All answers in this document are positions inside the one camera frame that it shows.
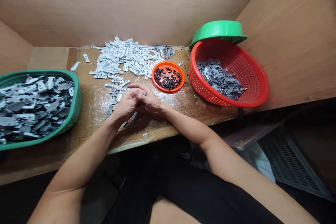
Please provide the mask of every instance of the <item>finger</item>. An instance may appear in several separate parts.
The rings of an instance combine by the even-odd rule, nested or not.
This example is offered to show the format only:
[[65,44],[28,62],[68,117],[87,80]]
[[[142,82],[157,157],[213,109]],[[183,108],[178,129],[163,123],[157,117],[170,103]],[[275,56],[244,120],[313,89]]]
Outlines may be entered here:
[[140,88],[132,89],[132,90],[130,90],[129,92],[130,92],[130,95],[131,95],[132,98],[135,97],[135,93],[136,93],[136,92],[143,93],[144,96],[147,96],[146,92],[143,91],[143,90],[140,89]]
[[149,89],[147,87],[145,87],[144,85],[140,84],[140,83],[133,83],[133,84],[129,84],[127,85],[128,88],[140,88],[142,90],[144,90],[146,93],[149,93]]
[[146,101],[148,100],[148,97],[143,94],[143,92],[139,92],[138,90],[134,92],[135,97],[146,104]]

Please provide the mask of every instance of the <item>red basket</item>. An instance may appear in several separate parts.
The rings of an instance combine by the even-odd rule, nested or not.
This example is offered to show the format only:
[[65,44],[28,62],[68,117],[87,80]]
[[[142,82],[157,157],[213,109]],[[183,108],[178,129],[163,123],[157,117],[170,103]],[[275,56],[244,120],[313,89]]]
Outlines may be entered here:
[[[197,62],[209,59],[220,60],[229,74],[236,73],[236,78],[247,88],[237,101],[217,92],[203,78],[197,68]],[[269,97],[270,85],[264,71],[247,52],[229,41],[208,38],[196,43],[191,51],[190,82],[196,92],[208,102],[221,106],[257,107]]]

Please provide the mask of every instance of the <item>wooden wall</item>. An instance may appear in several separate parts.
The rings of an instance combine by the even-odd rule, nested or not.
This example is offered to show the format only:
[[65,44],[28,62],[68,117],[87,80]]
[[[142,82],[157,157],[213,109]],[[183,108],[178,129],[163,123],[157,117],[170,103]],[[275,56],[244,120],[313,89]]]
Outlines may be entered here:
[[203,24],[234,20],[250,0],[0,0],[0,20],[33,46],[189,45]]
[[33,46],[0,21],[0,75],[27,69]]
[[271,96],[260,110],[336,96],[336,1],[251,0],[237,17],[241,44],[263,67]]

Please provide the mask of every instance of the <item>green plastic basket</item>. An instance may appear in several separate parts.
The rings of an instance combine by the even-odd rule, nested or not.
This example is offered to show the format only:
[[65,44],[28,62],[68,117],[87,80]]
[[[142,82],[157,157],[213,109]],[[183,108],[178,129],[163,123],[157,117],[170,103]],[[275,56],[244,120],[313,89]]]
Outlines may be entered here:
[[237,21],[212,21],[198,29],[189,48],[192,49],[198,41],[208,38],[228,40],[233,44],[239,44],[246,40],[247,36],[243,35],[242,24]]
[[36,140],[30,140],[30,141],[24,141],[24,142],[14,142],[14,143],[7,143],[5,145],[0,145],[0,151],[4,151],[7,149],[16,149],[21,147],[26,147],[30,145],[39,144],[41,142],[47,141],[50,138],[53,138],[56,135],[59,135],[68,129],[70,129],[79,119],[79,114],[81,113],[81,107],[83,102],[83,94],[82,90],[79,87],[79,79],[78,76],[70,71],[67,70],[57,70],[57,69],[45,69],[45,70],[25,70],[25,71],[18,71],[18,72],[12,72],[5,75],[0,76],[0,88],[10,86],[14,83],[20,83],[25,82],[27,79],[27,74],[29,74],[32,77],[38,77],[41,75],[46,76],[55,76],[55,77],[62,77],[64,79],[70,80],[74,82],[74,94],[72,97],[72,102],[70,106],[70,113],[61,126],[55,130],[50,135],[36,139]]

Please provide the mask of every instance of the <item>small orange bowl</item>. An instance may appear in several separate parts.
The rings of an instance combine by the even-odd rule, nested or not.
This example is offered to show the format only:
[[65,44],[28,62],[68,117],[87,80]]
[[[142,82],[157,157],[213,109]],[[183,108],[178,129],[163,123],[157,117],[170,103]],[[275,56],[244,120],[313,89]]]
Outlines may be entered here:
[[[166,70],[166,68],[170,68],[170,69],[175,70],[176,72],[178,72],[178,73],[181,75],[181,77],[182,77],[182,82],[181,82],[181,84],[180,84],[177,88],[175,88],[175,89],[171,89],[170,91],[164,89],[163,87],[160,87],[160,86],[156,83],[155,78],[154,78],[154,73],[155,73],[155,71],[156,71],[158,68],[163,69],[164,72],[166,72],[166,73],[168,73],[168,71]],[[180,67],[179,65],[177,65],[177,64],[175,64],[175,63],[173,63],[173,62],[171,62],[171,61],[162,61],[162,62],[160,62],[159,64],[156,64],[156,65],[154,66],[154,68],[153,68],[153,71],[152,71],[152,80],[153,80],[153,82],[154,82],[154,85],[155,85],[158,89],[160,89],[161,91],[163,91],[163,92],[167,92],[167,93],[175,93],[175,92],[177,92],[177,91],[183,86],[185,79],[186,79],[186,77],[184,76],[184,72],[183,72],[183,70],[181,69],[181,67]]]

